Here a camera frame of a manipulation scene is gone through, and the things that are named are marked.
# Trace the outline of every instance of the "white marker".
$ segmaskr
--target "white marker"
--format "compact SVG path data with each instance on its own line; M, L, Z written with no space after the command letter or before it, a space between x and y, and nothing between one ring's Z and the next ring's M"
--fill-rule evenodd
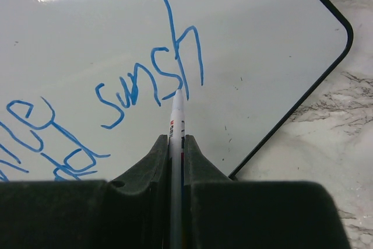
M171 158L171 216L170 248L181 249L182 244L182 157L184 157L184 97L177 90L173 100L168 139L168 156Z

